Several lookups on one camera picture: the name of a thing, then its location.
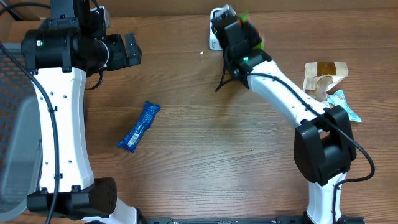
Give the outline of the green snack bag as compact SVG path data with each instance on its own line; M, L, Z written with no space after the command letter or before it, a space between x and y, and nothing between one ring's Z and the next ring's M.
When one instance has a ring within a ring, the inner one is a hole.
M263 36L254 27L253 22L249 19L248 13L239 16L239 26L252 49L264 50Z

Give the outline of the blue snack bar wrapper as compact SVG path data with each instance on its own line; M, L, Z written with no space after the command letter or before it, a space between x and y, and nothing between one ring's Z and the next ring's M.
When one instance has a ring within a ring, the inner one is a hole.
M156 114L160 110L160 105L146 101L138 122L130 132L117 143L117 147L121 147L129 152L134 152L144 132L151 127Z

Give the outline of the beige snack bag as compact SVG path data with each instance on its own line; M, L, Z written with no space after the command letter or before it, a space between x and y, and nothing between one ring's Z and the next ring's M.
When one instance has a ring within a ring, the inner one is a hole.
M327 92L348 76L346 62L310 62L305 64L303 91L319 102L328 98Z

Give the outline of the teal snack packet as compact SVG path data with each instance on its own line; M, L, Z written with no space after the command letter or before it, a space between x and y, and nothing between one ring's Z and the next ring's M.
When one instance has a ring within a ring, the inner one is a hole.
M347 112L350 121L362 122L362 119L348 106L343 90L337 90L334 94L329 95L327 102L333 106L341 106Z

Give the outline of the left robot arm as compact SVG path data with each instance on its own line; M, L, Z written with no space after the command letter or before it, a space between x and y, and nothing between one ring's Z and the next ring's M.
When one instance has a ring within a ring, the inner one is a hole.
M21 43L24 71L40 113L42 168L27 208L47 218L98 223L139 223L136 208L117 196L111 177L96 178L86 149L84 94L94 73L139 65L133 34L108 35L106 9L96 1L52 1L42 28Z

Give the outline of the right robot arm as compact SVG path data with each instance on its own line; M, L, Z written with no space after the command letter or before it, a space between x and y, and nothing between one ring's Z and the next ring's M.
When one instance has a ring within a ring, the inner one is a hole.
M262 39L248 20L216 11L210 31L231 78L265 98L294 129L294 161L309 184L305 222L345 223L341 181L356 159L347 112L341 106L327 108L289 80L262 49Z

